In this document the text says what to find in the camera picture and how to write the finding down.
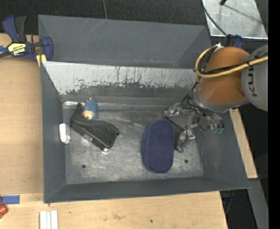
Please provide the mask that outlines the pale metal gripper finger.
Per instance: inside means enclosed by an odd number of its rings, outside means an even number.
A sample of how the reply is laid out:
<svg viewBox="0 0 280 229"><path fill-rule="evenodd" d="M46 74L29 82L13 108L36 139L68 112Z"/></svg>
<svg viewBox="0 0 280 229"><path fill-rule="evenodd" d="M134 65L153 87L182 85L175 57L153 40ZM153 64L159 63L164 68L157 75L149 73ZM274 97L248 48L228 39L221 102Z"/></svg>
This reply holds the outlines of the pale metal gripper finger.
<svg viewBox="0 0 280 229"><path fill-rule="evenodd" d="M189 145L195 139L195 135L192 130L184 130L179 134L177 151L184 152L187 145Z"/></svg>
<svg viewBox="0 0 280 229"><path fill-rule="evenodd" d="M190 115L192 110L189 106L182 106L181 103L175 103L164 111L166 116L177 116L177 115Z"/></svg>

